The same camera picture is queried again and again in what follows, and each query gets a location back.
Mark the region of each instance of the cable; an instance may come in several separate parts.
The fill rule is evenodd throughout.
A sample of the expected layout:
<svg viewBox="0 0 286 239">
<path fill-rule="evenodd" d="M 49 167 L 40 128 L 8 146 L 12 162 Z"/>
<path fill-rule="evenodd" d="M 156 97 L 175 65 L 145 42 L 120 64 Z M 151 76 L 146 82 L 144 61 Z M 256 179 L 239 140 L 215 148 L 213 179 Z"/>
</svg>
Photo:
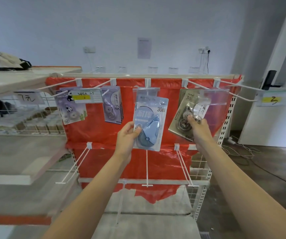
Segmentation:
<svg viewBox="0 0 286 239">
<path fill-rule="evenodd" d="M 242 166 L 249 166 L 249 165 L 250 165 L 250 161 L 251 161 L 255 166 L 257 166 L 257 167 L 260 168 L 261 170 L 264 170 L 265 172 L 267 172 L 267 173 L 269 173 L 269 174 L 271 174 L 271 175 L 277 177 L 278 179 L 281 179 L 282 181 L 286 182 L 285 179 L 279 177 L 279 176 L 276 175 L 276 174 L 273 174 L 273 173 L 269 172 L 268 170 L 262 168 L 261 166 L 259 166 L 258 164 L 256 164 L 256 163 L 253 161 L 253 157 L 254 157 L 254 154 L 253 154 L 253 153 L 254 153 L 254 152 L 255 152 L 255 153 L 260 153 L 260 152 L 261 152 L 260 150 L 258 150 L 258 149 L 256 149 L 256 148 L 249 148 L 249 147 L 246 147 L 246 146 L 244 146 L 244 145 L 242 145 L 242 144 L 238 144 L 238 143 L 236 143 L 236 145 L 243 147 L 244 149 L 246 149 L 246 150 L 249 151 L 249 153 L 250 153 L 250 155 L 241 155 L 241 154 L 239 154 L 236 150 L 234 150 L 233 148 L 231 148 L 231 147 L 229 147 L 229 146 L 226 146 L 226 145 L 222 145 L 222 147 L 230 148 L 230 149 L 232 149 L 232 150 L 237 154 L 237 155 L 231 154 L 226 148 L 222 148 L 227 155 L 240 156 L 240 157 L 242 157 L 243 159 L 246 160 L 246 164 L 242 164 L 242 163 L 238 163 L 238 162 L 234 161 L 236 164 L 242 165 Z"/>
<path fill-rule="evenodd" d="M 208 62 L 209 62 L 209 53 L 211 52 L 211 50 L 208 50 L 207 53 L 207 74 L 209 74 L 209 71 L 208 71 Z"/>
</svg>

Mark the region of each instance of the bag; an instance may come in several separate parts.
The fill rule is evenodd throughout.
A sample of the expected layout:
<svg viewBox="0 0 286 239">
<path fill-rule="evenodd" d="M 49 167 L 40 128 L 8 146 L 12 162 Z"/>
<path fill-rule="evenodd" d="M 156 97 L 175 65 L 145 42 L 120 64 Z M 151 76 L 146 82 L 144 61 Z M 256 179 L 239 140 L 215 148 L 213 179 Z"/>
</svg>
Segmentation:
<svg viewBox="0 0 286 239">
<path fill-rule="evenodd" d="M 19 59 L 16 56 L 0 52 L 0 71 L 27 70 L 31 68 L 29 61 Z"/>
</svg>

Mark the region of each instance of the human hand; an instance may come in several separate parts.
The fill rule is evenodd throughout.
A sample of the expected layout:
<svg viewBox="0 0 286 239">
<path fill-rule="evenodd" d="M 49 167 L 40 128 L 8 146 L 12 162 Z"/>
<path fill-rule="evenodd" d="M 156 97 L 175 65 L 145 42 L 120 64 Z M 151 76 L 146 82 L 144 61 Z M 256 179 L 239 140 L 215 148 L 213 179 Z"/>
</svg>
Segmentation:
<svg viewBox="0 0 286 239">
<path fill-rule="evenodd" d="M 134 140 L 141 133 L 142 129 L 138 127 L 133 131 L 134 122 L 128 122 L 117 133 L 117 144 L 115 145 L 114 156 L 121 157 L 127 163 L 131 160 L 131 151 L 133 149 Z"/>
<path fill-rule="evenodd" d="M 206 143 L 215 142 L 206 119 L 202 119 L 201 122 L 196 122 L 192 115 L 187 117 L 189 124 L 193 128 L 194 142 L 196 145 L 204 146 Z"/>
</svg>

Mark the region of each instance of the gray floor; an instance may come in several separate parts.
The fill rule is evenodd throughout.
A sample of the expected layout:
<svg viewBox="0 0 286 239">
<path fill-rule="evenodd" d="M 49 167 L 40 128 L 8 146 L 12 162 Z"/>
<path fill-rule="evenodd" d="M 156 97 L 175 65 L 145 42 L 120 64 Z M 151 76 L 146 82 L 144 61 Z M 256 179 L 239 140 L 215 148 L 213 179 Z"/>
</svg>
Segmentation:
<svg viewBox="0 0 286 239">
<path fill-rule="evenodd" d="M 238 145 L 226 143 L 225 145 L 232 147 L 240 154 L 249 154 Z M 261 153 L 256 153 L 253 158 L 256 164 L 286 180 L 286 148 L 250 147 L 255 147 L 261 151 Z M 236 162 L 245 163 L 240 157 L 230 157 Z M 286 182 L 268 174 L 252 163 L 249 166 L 239 165 L 239 167 L 286 209 Z M 211 239 L 245 238 L 224 199 L 214 173 L 197 224 L 200 231 L 208 231 L 210 233 Z"/>
</svg>

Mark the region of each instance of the white door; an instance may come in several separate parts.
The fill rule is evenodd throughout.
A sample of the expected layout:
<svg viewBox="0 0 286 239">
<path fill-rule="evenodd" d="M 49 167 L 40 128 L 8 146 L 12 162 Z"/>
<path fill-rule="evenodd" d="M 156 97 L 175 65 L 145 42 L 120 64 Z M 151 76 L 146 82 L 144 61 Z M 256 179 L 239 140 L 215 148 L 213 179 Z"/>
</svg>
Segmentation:
<svg viewBox="0 0 286 239">
<path fill-rule="evenodd" d="M 286 18 L 281 28 L 276 45 L 269 59 L 263 79 L 270 70 L 277 75 L 286 57 Z M 286 83 L 281 88 L 269 90 L 286 90 Z M 252 104 L 243 131 L 238 141 L 239 144 L 286 147 L 286 106 L 257 107 Z"/>
</svg>

